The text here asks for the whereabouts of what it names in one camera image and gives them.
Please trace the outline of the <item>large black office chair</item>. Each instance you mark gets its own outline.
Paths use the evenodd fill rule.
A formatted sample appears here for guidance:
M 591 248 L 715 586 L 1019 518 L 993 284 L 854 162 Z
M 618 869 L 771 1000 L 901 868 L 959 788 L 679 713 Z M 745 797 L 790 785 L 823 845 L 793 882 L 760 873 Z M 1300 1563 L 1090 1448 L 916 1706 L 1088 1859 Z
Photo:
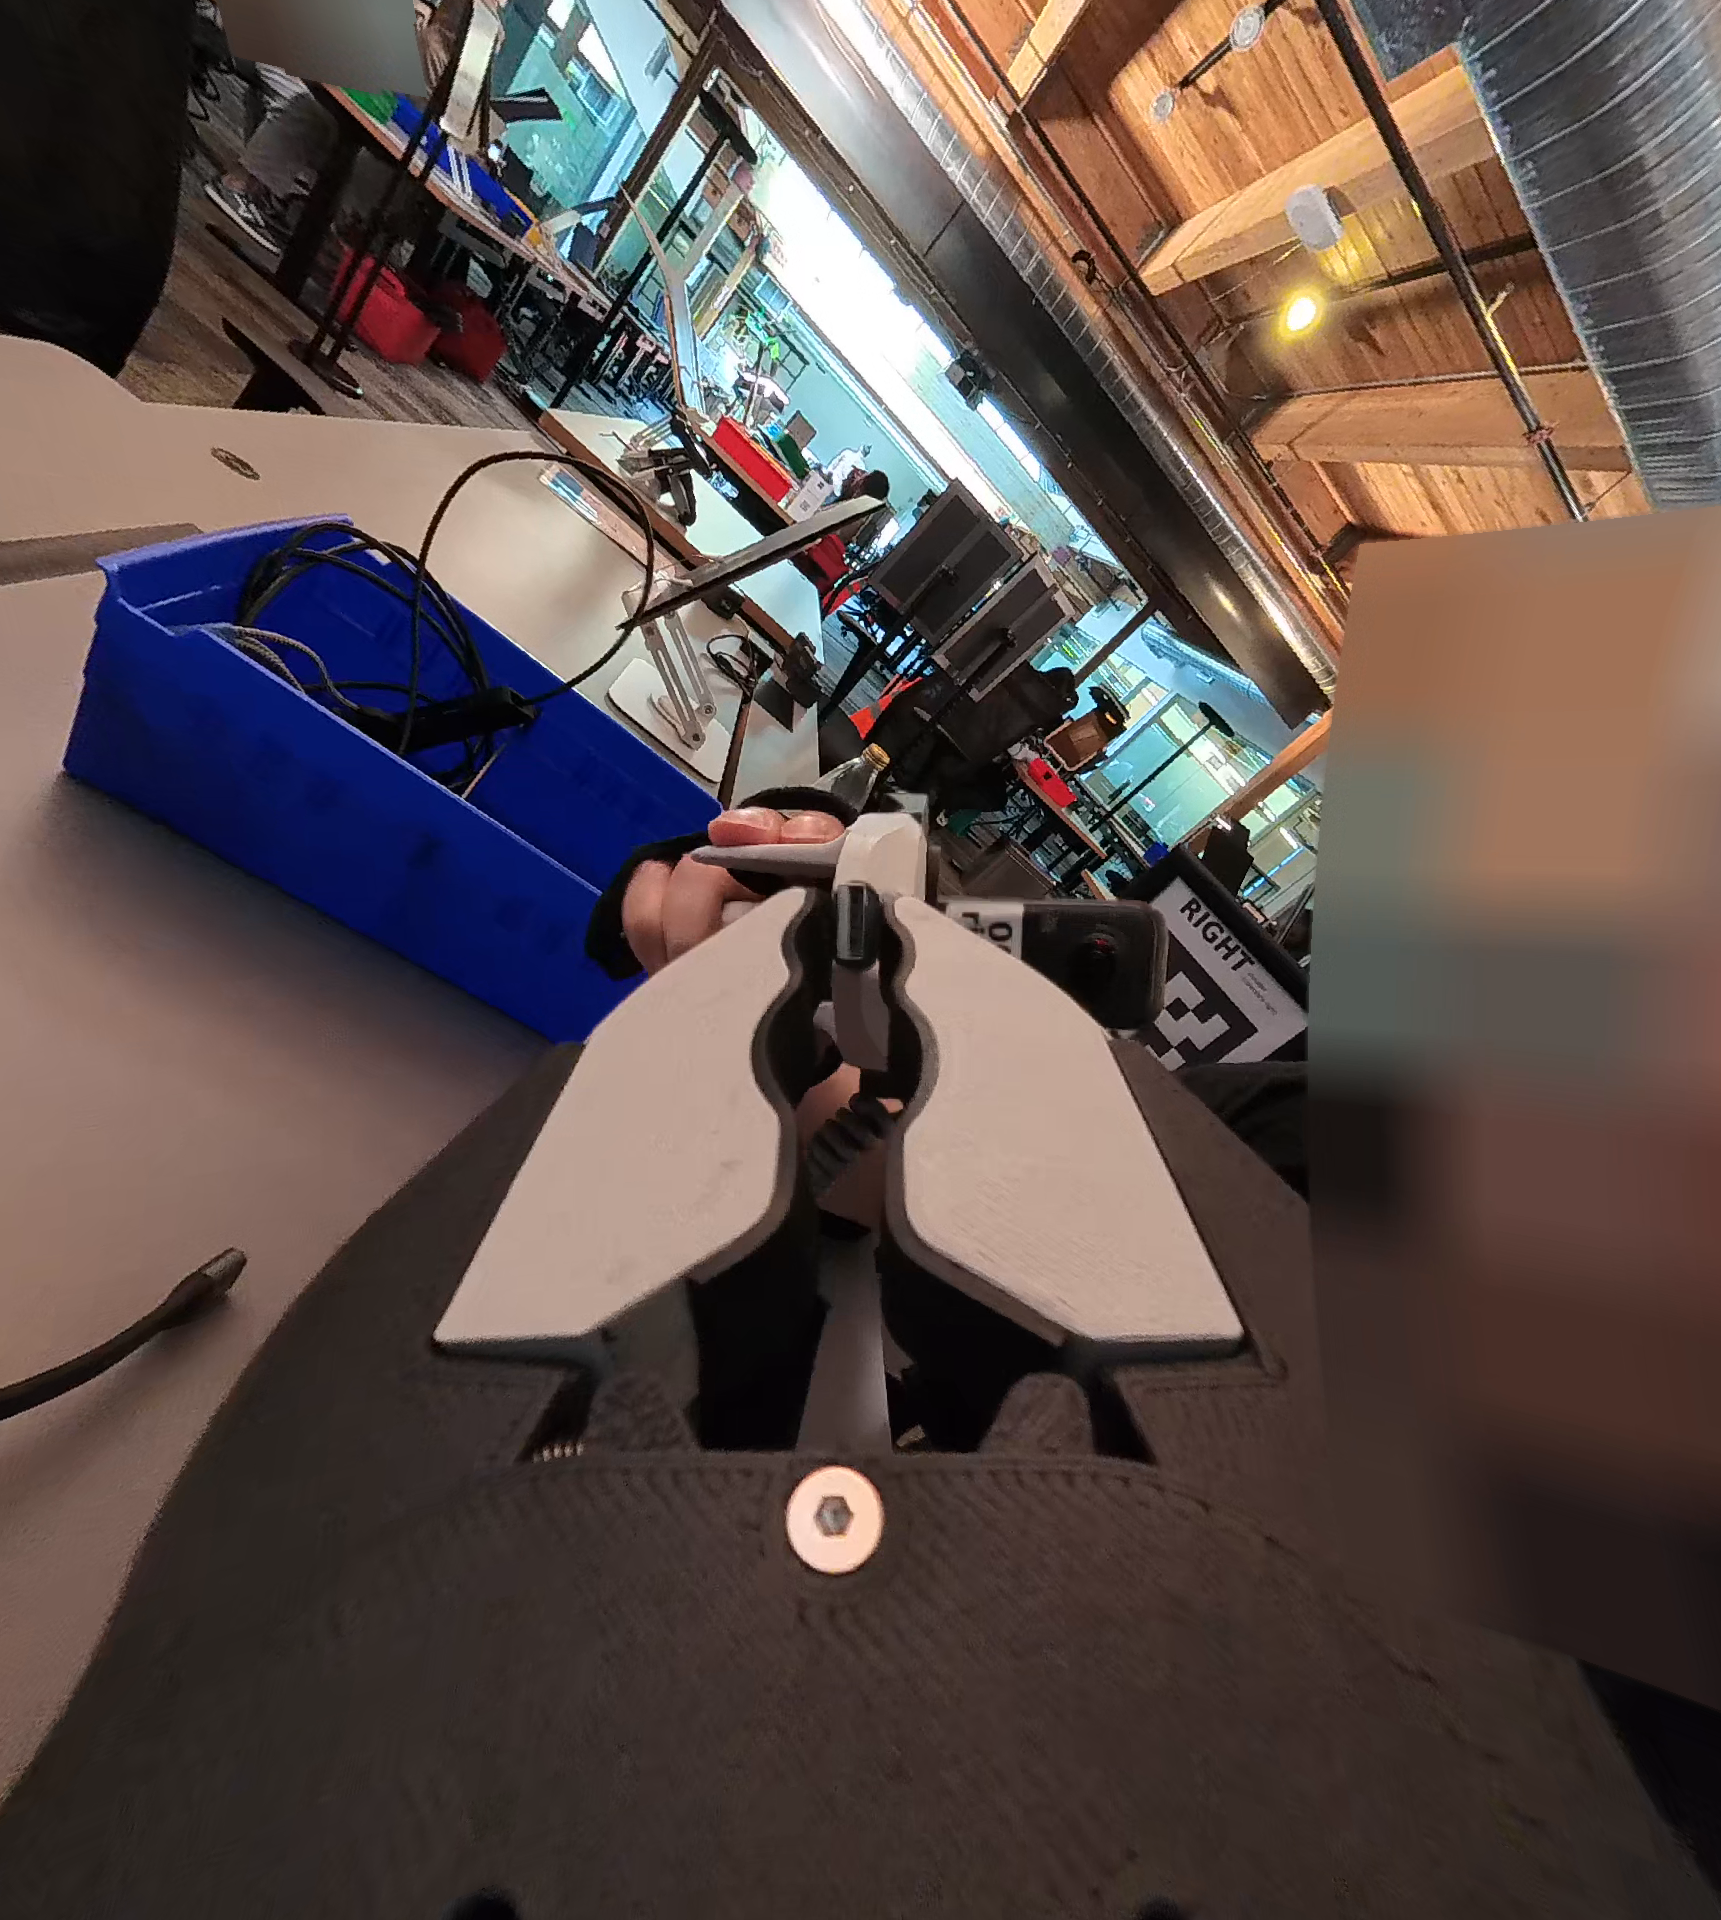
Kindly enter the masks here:
M 171 271 L 192 1 L 0 1 L 0 329 L 114 375 Z

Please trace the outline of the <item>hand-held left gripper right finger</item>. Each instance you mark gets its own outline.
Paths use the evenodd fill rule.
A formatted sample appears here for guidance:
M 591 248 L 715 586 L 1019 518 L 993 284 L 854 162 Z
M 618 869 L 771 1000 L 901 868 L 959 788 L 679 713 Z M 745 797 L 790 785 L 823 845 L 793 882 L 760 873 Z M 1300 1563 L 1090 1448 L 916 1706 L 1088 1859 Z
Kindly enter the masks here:
M 938 907 L 887 915 L 921 1066 L 887 1178 L 894 1246 L 1055 1348 L 1241 1345 L 1110 1034 Z

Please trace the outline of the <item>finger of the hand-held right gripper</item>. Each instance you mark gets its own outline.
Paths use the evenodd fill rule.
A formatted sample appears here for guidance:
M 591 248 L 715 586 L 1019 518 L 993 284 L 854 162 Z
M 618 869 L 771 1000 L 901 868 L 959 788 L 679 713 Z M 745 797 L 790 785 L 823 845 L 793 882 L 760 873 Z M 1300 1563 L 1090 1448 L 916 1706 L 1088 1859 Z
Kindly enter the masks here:
M 839 884 L 845 839 L 763 841 L 747 845 L 698 845 L 687 858 L 711 871 L 726 873 L 730 884 L 757 899 L 785 891 L 808 891 L 829 898 Z

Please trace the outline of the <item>red storage crate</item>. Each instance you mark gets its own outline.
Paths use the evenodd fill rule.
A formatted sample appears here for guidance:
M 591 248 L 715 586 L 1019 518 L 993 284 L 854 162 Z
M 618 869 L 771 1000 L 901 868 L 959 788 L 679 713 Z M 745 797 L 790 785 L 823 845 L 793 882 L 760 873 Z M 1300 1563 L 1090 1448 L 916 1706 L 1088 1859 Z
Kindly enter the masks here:
M 355 276 L 366 288 L 355 335 L 381 360 L 444 365 L 486 383 L 508 352 L 490 303 L 466 280 L 420 282 L 342 248 L 332 278 L 336 312 L 351 307 Z

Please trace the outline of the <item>white document stand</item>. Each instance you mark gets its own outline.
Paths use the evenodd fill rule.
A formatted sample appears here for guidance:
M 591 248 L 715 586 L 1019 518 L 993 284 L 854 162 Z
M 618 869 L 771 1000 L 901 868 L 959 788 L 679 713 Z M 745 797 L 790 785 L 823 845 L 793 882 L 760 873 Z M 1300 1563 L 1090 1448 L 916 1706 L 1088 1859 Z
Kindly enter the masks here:
M 628 662 L 609 684 L 609 705 L 701 780 L 716 783 L 726 769 L 729 731 L 719 717 L 711 659 L 687 630 L 683 612 L 708 595 L 737 590 L 771 566 L 790 562 L 881 505 L 883 497 L 871 491 L 839 499 L 783 532 L 687 563 L 666 583 L 658 583 L 656 563 L 648 563 L 645 586 L 628 588 L 623 600 L 623 631 L 640 636 L 642 659 Z

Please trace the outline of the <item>black framed printed sign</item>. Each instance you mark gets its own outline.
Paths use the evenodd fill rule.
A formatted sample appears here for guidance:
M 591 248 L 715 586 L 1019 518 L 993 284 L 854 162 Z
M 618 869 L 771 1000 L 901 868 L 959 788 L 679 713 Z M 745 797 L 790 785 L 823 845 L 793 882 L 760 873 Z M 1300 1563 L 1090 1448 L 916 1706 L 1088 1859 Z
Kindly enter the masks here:
M 1305 1063 L 1307 971 L 1215 863 L 1175 845 L 1119 896 L 1167 928 L 1160 1006 L 1136 1031 L 1163 1067 Z

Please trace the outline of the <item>blue plastic bin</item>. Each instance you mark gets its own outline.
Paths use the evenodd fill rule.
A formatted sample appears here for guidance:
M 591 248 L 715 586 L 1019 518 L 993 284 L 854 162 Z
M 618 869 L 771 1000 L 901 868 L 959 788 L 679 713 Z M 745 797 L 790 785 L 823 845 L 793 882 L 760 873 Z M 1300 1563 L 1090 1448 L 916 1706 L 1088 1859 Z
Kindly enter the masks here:
M 157 542 L 105 578 L 63 769 L 550 1042 L 633 851 L 719 805 L 342 518 Z

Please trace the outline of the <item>silver ceiling duct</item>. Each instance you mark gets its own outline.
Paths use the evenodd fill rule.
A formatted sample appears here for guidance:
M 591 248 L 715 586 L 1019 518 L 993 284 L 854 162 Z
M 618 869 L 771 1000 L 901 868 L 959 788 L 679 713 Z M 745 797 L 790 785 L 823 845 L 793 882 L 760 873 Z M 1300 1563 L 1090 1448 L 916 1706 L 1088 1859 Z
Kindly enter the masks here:
M 1649 504 L 1721 504 L 1721 1 L 1471 3 L 1459 55 Z

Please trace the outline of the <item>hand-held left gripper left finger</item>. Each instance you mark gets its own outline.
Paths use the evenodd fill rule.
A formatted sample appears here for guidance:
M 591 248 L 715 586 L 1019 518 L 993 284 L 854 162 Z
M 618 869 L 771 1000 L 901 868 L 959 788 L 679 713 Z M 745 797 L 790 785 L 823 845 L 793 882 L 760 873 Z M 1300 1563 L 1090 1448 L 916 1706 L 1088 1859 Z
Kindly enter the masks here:
M 447 1304 L 441 1345 L 597 1345 L 780 1231 L 821 1058 L 789 887 L 638 986 L 593 1031 Z

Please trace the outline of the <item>person's right hand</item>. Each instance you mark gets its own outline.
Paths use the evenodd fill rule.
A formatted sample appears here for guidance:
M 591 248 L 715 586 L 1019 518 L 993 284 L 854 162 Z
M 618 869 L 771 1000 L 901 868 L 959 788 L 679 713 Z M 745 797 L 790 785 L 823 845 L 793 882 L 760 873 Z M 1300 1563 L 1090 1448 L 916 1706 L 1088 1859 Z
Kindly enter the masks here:
M 821 845 L 842 832 L 842 822 L 821 808 L 751 803 L 719 814 L 704 843 L 719 849 Z M 647 858 L 618 904 L 624 971 L 662 971 L 759 904 L 763 893 L 757 887 L 726 868 L 697 859 L 693 849 Z

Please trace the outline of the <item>black printed t-shirt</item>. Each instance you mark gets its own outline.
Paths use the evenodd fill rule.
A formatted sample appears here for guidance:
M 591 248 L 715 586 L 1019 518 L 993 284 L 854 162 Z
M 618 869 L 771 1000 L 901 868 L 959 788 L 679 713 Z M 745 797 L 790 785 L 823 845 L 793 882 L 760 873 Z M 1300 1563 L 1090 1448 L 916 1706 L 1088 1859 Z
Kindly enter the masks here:
M 1305 1059 L 1197 1063 L 1179 1078 L 1287 1187 L 1309 1198 Z

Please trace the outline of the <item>black road case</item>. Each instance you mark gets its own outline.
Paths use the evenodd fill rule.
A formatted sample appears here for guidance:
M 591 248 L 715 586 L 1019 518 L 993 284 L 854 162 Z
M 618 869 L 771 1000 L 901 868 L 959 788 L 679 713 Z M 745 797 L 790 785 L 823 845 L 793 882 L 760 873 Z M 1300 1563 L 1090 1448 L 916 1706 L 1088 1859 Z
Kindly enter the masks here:
M 887 627 L 937 642 L 1021 563 L 1015 534 L 953 480 L 873 568 L 866 591 Z
M 931 664 L 954 690 L 981 701 L 1016 666 L 1035 659 L 1079 612 L 1079 598 L 1067 595 L 1055 566 L 1037 556 L 991 588 L 983 603 L 935 643 Z

